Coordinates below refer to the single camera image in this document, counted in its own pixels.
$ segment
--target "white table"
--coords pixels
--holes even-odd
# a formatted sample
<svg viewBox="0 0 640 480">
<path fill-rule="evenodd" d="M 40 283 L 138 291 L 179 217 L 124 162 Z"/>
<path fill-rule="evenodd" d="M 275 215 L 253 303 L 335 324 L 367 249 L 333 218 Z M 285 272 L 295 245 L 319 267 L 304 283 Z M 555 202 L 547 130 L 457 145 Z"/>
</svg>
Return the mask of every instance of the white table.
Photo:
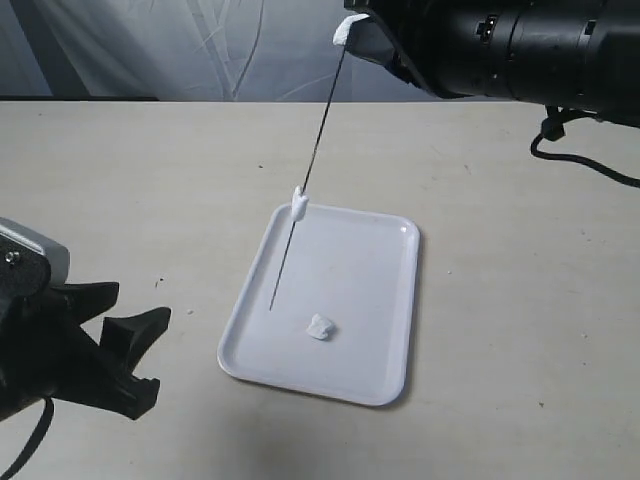
<svg viewBox="0 0 640 480">
<path fill-rule="evenodd" d="M 531 158 L 540 107 L 331 112 L 312 202 L 407 216 L 426 240 L 401 402 L 372 410 L 219 369 L 322 109 L 0 104 L 1 215 L 69 247 L 70 281 L 120 281 L 110 313 L 174 312 L 137 370 L 161 379 L 157 407 L 130 422 L 58 402 L 21 478 L 638 478 L 640 191 Z M 631 129 L 580 123 L 545 147 L 640 175 Z M 0 466 L 40 411 L 0 424 Z"/>
</svg>

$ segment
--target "small white object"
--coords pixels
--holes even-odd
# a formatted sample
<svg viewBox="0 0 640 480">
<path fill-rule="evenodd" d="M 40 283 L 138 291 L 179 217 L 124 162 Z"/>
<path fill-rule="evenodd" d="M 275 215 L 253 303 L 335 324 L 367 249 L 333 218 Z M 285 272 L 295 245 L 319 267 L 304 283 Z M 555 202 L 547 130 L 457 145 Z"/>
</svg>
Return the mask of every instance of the small white object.
<svg viewBox="0 0 640 480">
<path fill-rule="evenodd" d="M 326 340 L 334 328 L 335 325 L 331 320 L 316 313 L 307 327 L 307 333 L 316 340 Z"/>
<path fill-rule="evenodd" d="M 309 197 L 302 195 L 302 188 L 299 186 L 293 191 L 293 198 L 291 199 L 291 219 L 294 222 L 299 222 L 304 218 L 307 213 L 307 204 L 309 203 Z"/>
<path fill-rule="evenodd" d="M 269 311 L 290 231 L 287 204 L 267 227 L 218 363 L 243 380 L 363 405 L 391 403 L 406 378 L 418 228 L 402 217 L 309 205 Z M 340 319 L 338 338 L 307 336 L 318 312 Z"/>
<path fill-rule="evenodd" d="M 351 25 L 360 20 L 364 20 L 365 18 L 369 18 L 369 15 L 366 13 L 351 15 L 350 17 L 345 18 L 336 30 L 336 33 L 333 35 L 333 44 L 336 46 L 345 46 L 347 44 L 347 39 L 349 38 Z"/>
</svg>

